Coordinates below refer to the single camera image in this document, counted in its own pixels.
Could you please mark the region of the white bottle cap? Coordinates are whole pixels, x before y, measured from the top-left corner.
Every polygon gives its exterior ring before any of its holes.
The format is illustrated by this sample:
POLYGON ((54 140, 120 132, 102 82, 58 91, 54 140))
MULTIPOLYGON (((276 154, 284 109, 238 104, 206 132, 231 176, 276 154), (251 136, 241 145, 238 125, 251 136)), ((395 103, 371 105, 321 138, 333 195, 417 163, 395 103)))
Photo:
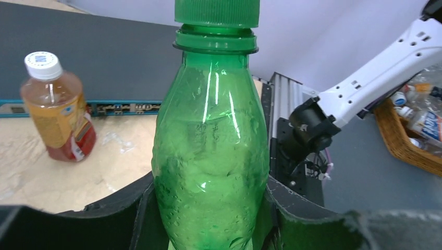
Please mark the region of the white bottle cap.
POLYGON ((28 75, 38 80, 54 80, 63 74, 58 57, 50 52, 33 52, 24 58, 28 75))

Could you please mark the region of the green plastic bottle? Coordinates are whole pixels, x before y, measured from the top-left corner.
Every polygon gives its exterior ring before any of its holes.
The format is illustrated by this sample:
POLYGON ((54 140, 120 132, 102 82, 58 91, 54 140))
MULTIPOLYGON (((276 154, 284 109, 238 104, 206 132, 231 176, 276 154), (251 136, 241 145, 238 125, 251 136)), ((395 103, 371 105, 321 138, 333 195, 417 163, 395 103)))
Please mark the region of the green plastic bottle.
POLYGON ((251 249, 269 172, 249 70, 250 29, 184 24, 182 63, 156 120, 152 172, 174 249, 251 249))

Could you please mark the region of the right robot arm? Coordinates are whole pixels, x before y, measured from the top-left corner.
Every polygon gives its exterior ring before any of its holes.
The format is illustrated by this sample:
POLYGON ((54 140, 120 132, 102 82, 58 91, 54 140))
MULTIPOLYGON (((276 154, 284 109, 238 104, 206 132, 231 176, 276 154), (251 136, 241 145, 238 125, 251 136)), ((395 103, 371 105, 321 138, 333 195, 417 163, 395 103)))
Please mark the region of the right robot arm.
POLYGON ((294 161, 329 147, 332 137, 371 103, 441 62, 441 1, 428 1, 421 16, 385 50, 346 79, 296 106, 292 131, 279 143, 294 161))

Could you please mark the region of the green bottle cap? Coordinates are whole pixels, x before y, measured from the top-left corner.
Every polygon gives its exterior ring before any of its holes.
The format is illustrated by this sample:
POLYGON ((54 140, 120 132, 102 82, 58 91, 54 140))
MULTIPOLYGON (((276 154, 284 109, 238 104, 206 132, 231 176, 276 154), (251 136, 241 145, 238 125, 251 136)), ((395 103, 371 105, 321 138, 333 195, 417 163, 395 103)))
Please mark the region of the green bottle cap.
POLYGON ((260 0, 175 0, 175 21, 223 28, 256 28, 260 0))

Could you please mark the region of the tea bottle with yellow-red label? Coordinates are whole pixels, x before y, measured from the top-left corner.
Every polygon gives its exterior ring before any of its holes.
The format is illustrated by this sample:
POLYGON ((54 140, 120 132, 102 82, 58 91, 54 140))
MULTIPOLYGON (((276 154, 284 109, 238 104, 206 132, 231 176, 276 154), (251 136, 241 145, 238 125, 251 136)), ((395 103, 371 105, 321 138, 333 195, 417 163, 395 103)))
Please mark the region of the tea bottle with yellow-red label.
POLYGON ((50 158, 79 162, 90 155, 96 132, 83 95, 83 85, 63 70, 54 80, 29 76, 20 95, 50 158))

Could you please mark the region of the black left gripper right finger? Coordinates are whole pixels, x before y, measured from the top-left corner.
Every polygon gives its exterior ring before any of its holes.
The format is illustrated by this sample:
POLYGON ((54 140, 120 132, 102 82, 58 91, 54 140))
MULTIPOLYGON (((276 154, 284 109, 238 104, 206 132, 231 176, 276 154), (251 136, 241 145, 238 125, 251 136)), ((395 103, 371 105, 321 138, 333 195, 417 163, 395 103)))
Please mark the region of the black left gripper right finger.
POLYGON ((441 249, 441 211, 332 212, 269 177, 256 249, 441 249))

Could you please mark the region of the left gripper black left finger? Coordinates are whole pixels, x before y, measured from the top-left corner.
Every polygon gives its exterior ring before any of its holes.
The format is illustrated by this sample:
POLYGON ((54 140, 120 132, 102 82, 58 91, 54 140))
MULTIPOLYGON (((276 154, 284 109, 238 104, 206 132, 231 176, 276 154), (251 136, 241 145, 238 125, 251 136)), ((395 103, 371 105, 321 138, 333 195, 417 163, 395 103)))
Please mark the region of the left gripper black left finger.
POLYGON ((81 211, 1 206, 1 249, 167 249, 151 173, 81 211))

